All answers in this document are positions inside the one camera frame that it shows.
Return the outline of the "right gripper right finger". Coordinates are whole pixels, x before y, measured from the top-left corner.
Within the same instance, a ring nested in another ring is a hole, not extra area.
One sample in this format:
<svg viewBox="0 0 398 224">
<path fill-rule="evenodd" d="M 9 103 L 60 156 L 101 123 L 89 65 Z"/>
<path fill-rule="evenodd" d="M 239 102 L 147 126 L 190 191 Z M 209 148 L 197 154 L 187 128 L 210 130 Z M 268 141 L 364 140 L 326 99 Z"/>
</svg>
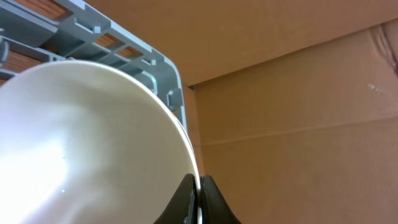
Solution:
<svg viewBox="0 0 398 224">
<path fill-rule="evenodd" d="M 201 183 L 201 210 L 203 224 L 241 224 L 210 175 L 203 175 Z"/>
</svg>

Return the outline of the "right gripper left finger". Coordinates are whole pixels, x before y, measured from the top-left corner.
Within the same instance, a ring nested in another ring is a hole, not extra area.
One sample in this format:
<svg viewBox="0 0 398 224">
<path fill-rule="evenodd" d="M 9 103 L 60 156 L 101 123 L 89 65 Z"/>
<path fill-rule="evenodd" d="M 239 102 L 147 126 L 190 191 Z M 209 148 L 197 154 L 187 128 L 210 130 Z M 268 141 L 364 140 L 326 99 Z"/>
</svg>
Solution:
<svg viewBox="0 0 398 224">
<path fill-rule="evenodd" d="M 197 224 L 197 197 L 195 176 L 186 174 L 154 224 Z"/>
</svg>

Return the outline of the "small white bowl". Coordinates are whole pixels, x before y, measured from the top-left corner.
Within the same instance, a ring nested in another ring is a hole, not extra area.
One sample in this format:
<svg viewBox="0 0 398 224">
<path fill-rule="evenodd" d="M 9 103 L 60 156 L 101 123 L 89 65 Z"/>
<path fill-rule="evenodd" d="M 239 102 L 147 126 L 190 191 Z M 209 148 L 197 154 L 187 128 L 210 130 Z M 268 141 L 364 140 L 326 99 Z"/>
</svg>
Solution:
<svg viewBox="0 0 398 224">
<path fill-rule="evenodd" d="M 1 87 L 2 223 L 153 223 L 198 178 L 175 115 L 99 63 L 43 63 Z"/>
</svg>

